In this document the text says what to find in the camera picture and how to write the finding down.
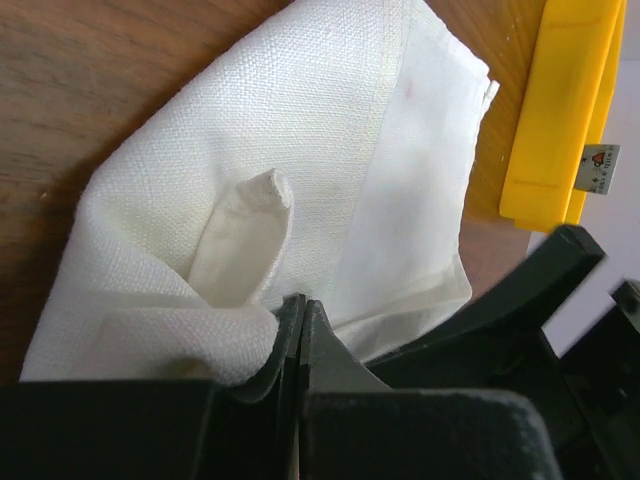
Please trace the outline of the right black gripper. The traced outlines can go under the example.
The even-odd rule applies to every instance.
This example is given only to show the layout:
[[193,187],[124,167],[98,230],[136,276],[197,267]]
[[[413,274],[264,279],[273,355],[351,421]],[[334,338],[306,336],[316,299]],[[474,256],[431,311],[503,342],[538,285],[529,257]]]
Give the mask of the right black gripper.
[[543,327],[604,259],[582,227],[557,227],[483,296],[421,338],[369,362],[395,388],[507,390],[543,417],[567,479],[639,475],[639,284],[564,354]]

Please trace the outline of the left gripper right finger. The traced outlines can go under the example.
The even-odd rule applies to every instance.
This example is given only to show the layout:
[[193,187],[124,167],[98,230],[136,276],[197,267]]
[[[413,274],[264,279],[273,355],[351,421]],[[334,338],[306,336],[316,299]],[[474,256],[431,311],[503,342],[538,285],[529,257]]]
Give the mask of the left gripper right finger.
[[306,306],[299,417],[302,479],[559,479],[544,421],[513,392],[394,390]]

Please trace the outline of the white cloth napkin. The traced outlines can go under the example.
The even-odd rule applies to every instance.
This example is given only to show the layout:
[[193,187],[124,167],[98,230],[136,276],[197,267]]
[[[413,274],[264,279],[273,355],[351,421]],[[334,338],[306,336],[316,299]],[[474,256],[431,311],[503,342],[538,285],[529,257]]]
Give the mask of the white cloth napkin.
[[422,1],[296,1],[93,174],[24,381],[252,377],[291,295],[359,360],[454,315],[488,65]]

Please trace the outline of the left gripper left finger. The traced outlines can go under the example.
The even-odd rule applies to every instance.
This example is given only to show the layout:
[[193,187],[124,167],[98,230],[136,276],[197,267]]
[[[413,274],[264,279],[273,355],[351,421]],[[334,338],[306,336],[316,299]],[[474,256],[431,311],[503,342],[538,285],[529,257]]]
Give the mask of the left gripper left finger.
[[27,382],[1,390],[5,479],[290,479],[306,300],[277,311],[267,363],[211,380]]

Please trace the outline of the yellow plastic tray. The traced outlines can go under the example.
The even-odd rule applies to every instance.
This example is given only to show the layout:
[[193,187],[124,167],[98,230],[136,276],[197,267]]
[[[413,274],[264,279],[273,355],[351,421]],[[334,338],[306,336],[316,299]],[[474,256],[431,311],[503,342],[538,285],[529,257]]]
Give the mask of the yellow plastic tray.
[[587,195],[608,193],[620,148],[602,136],[625,13],[623,0],[546,3],[499,204],[516,227],[579,224]]

